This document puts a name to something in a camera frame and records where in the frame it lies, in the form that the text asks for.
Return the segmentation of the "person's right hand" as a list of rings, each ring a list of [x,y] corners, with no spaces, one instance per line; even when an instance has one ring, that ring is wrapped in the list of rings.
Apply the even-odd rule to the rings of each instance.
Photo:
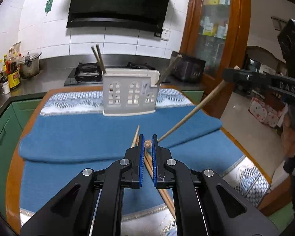
[[[290,116],[287,113],[284,116],[282,126],[283,132],[281,134],[281,139],[284,152],[288,158],[292,158],[295,156],[295,130],[291,127]]]

